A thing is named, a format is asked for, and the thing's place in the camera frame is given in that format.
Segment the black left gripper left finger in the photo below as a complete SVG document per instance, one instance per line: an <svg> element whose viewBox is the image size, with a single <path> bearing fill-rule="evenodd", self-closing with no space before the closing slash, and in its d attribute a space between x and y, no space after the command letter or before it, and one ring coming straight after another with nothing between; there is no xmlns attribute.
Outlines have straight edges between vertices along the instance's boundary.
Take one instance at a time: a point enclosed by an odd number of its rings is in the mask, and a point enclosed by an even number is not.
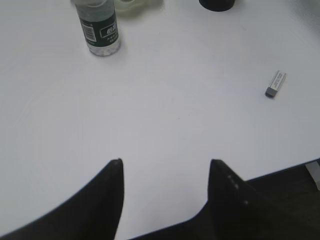
<svg viewBox="0 0 320 240"><path fill-rule="evenodd" d="M2 240L113 240L124 205L124 165L111 160L87 185Z"/></svg>

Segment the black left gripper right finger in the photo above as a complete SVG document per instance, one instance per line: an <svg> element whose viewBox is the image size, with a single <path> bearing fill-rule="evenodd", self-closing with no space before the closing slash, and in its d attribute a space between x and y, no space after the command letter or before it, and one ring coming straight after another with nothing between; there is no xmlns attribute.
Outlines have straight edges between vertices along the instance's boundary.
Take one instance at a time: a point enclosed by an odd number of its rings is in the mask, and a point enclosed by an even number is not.
<svg viewBox="0 0 320 240"><path fill-rule="evenodd" d="M208 205L218 240L318 240L320 230L258 193L224 161L210 162Z"/></svg>

